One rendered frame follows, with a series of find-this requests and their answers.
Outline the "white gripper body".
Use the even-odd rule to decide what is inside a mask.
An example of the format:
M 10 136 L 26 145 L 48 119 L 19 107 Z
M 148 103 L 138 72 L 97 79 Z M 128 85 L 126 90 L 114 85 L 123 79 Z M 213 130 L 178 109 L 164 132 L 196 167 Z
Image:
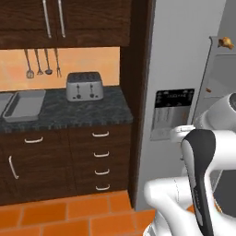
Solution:
M 182 140 L 192 131 L 195 127 L 191 125 L 180 125 L 170 130 L 170 140 L 172 143 L 181 143 Z

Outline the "brown chicken drumstick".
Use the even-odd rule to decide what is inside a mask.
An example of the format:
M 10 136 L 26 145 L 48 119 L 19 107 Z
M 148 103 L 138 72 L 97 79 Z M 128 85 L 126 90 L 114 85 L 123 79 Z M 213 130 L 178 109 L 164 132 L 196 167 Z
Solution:
M 225 47 L 232 50 L 234 48 L 234 44 L 231 42 L 229 37 L 223 37 L 218 40 L 218 47 Z

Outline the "grey tupperware container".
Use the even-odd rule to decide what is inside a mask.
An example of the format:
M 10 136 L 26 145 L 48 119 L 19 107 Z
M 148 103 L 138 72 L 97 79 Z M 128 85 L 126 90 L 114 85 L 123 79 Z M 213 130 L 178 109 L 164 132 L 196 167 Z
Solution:
M 8 123 L 36 121 L 39 118 L 45 94 L 44 89 L 17 92 L 3 112 L 4 120 Z

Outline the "open grey fridge door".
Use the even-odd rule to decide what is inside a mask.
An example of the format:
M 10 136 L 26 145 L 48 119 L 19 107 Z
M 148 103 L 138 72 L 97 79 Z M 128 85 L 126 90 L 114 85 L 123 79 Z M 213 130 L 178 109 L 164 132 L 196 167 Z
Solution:
M 232 50 L 218 47 L 222 38 L 210 37 L 193 123 L 197 128 L 231 129 L 236 133 L 236 42 Z M 236 170 L 212 171 L 210 180 L 223 213 L 236 218 Z

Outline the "tall dark wood side panel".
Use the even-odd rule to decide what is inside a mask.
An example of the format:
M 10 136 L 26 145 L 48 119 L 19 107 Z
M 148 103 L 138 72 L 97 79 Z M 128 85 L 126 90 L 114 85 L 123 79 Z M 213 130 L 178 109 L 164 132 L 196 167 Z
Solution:
M 149 44 L 156 0 L 132 0 L 130 42 L 121 48 L 120 87 L 133 115 L 128 194 L 136 208 Z

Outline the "grey fridge door with dispenser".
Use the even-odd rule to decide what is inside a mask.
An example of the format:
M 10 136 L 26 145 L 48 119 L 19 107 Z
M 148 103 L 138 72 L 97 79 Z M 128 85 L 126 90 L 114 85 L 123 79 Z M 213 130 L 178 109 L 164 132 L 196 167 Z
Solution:
M 148 41 L 142 138 L 135 210 L 149 208 L 144 197 L 147 181 L 181 174 L 178 145 L 150 139 L 156 92 L 193 89 L 199 93 L 210 47 L 218 34 L 226 0 L 156 0 Z

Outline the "silver four-slot toaster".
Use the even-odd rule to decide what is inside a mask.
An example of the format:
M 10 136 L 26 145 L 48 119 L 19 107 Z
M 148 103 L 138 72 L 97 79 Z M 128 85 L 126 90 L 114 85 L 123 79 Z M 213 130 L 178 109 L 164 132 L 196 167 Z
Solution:
M 103 99 L 103 85 L 99 72 L 73 72 L 66 79 L 68 101 Z

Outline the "dark wood wide drawer front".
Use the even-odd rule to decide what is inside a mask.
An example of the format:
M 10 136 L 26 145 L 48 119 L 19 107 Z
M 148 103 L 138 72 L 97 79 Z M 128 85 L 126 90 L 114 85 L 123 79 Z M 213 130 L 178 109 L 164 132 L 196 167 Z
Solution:
M 43 136 L 43 141 L 36 144 L 26 144 L 24 139 L 38 139 Z M 0 134 L 0 148 L 2 149 L 34 149 L 34 148 L 59 148 L 68 145 L 66 130 L 43 130 L 29 132 L 14 132 Z

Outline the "hanging metal fork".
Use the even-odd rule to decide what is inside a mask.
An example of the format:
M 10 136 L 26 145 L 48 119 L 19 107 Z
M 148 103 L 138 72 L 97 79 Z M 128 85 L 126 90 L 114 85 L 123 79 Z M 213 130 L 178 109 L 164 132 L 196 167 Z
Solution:
M 62 77 L 61 68 L 60 68 L 60 65 L 59 65 L 59 58 L 58 58 L 58 51 L 57 51 L 57 48 L 54 48 L 53 50 L 54 50 L 55 59 L 56 59 L 56 72 L 57 72 L 57 77 Z

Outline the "dark wood base cupboard door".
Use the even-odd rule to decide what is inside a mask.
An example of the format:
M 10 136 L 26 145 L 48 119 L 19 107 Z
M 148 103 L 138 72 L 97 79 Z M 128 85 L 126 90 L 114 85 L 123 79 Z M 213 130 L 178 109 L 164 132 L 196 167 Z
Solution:
M 19 178 L 10 169 L 8 157 Z M 66 147 L 34 150 L 1 150 L 3 174 L 16 196 L 16 202 L 31 202 L 68 197 L 77 193 L 72 162 Z

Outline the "hanging metal ladle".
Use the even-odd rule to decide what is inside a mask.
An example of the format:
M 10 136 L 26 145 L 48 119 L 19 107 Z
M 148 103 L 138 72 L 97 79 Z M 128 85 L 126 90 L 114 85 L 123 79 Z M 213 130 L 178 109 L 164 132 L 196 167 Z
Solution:
M 45 58 L 46 58 L 46 63 L 47 63 L 47 69 L 45 70 L 45 73 L 46 75 L 51 75 L 53 73 L 53 70 L 50 68 L 48 50 L 46 48 L 44 48 L 44 53 L 45 53 Z

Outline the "hanging metal spatula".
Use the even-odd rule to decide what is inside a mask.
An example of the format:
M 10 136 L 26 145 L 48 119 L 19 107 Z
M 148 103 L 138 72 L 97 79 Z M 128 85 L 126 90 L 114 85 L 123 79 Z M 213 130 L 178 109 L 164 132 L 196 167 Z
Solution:
M 30 67 L 30 59 L 29 59 L 28 50 L 25 49 L 24 53 L 25 53 L 25 56 L 26 56 L 26 59 L 27 59 L 27 63 L 28 63 L 28 71 L 26 72 L 26 76 L 27 76 L 27 78 L 34 78 L 34 72 L 33 72 L 33 70 Z

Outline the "dark wood wall cupboard door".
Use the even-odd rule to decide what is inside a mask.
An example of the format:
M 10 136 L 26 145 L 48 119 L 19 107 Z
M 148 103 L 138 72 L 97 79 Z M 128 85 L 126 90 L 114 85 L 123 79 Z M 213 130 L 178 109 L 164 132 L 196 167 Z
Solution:
M 121 47 L 130 41 L 132 0 L 62 0 L 65 38 L 54 0 L 59 47 Z
M 52 48 L 56 45 L 54 0 L 47 0 L 49 39 L 42 0 L 0 0 L 0 49 Z

